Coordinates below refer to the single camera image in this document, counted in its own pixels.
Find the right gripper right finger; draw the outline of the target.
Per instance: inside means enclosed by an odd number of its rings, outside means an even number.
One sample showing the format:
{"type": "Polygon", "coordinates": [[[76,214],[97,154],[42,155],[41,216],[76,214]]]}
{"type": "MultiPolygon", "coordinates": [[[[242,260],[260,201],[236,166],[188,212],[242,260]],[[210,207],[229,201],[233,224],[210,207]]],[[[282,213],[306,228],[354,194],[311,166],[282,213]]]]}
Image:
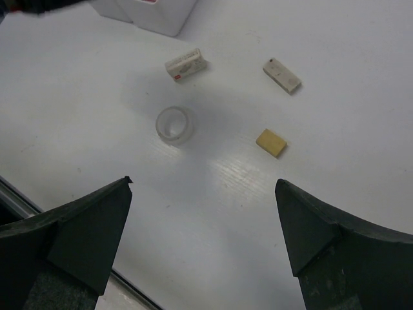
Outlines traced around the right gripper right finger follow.
{"type": "Polygon", "coordinates": [[[333,207],[287,180],[275,196],[307,309],[412,309],[412,235],[333,207]]]}

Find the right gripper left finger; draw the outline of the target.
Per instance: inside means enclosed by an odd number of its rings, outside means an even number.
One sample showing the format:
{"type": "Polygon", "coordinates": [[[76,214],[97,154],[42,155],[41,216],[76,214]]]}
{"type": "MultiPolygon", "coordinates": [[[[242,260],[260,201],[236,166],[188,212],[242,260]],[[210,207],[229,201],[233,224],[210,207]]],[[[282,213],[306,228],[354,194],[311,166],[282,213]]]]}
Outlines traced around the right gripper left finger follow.
{"type": "Polygon", "coordinates": [[[120,178],[34,212],[1,186],[1,308],[94,309],[105,292],[132,202],[120,178]]]}

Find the small yellow eraser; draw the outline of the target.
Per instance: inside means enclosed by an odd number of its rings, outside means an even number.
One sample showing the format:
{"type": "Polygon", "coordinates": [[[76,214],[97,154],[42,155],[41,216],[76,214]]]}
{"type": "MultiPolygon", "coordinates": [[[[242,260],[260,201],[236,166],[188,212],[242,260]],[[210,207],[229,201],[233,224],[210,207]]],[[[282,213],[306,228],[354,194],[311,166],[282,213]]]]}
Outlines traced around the small yellow eraser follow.
{"type": "Polygon", "coordinates": [[[269,129],[259,135],[256,144],[275,158],[287,147],[287,142],[269,129]]]}

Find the beige eraser block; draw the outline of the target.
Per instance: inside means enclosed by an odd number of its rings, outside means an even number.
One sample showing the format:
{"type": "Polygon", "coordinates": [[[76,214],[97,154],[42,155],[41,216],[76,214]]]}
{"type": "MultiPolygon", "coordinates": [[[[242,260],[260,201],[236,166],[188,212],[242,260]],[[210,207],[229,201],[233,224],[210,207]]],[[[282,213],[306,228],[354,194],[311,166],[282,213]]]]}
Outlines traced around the beige eraser block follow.
{"type": "Polygon", "coordinates": [[[275,58],[269,59],[263,65],[263,71],[289,95],[302,85],[301,80],[275,58]]]}

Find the clear tape roll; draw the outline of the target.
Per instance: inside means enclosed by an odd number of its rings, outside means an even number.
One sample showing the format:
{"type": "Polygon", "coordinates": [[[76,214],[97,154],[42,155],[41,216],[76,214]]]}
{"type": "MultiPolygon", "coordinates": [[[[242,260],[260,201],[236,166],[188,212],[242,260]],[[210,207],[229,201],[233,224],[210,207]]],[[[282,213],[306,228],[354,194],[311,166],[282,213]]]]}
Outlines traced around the clear tape roll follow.
{"type": "Polygon", "coordinates": [[[178,146],[185,143],[192,137],[194,131],[195,117],[186,107],[168,107],[157,116],[157,135],[167,145],[178,146]]]}

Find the left white compartment container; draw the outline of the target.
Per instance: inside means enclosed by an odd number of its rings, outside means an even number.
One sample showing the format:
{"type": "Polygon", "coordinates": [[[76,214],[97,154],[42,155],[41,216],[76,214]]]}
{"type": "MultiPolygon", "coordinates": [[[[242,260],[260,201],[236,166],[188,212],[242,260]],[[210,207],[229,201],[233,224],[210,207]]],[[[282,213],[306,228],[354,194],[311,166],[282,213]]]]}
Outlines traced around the left white compartment container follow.
{"type": "Polygon", "coordinates": [[[125,23],[133,23],[115,0],[94,0],[90,4],[100,16],[125,23]]]}

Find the white compartment container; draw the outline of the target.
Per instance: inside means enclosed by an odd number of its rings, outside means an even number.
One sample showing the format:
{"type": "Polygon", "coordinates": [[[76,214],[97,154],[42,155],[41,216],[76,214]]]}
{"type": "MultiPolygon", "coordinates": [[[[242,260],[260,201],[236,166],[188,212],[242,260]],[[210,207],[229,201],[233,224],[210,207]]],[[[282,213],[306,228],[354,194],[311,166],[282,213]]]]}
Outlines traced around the white compartment container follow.
{"type": "Polygon", "coordinates": [[[100,16],[125,23],[133,23],[115,0],[94,0],[90,4],[100,16]]]}
{"type": "Polygon", "coordinates": [[[165,36],[177,36],[196,0],[118,1],[120,7],[138,28],[165,36]]]}

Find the right white compartment container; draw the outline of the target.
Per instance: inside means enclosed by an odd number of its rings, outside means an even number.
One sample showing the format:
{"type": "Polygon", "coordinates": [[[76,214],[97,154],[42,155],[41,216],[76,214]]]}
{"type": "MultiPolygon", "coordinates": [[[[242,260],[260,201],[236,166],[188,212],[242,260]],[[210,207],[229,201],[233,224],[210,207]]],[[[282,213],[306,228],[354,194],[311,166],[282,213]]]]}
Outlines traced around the right white compartment container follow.
{"type": "Polygon", "coordinates": [[[177,36],[196,0],[118,1],[120,7],[138,28],[165,36],[177,36]]]}

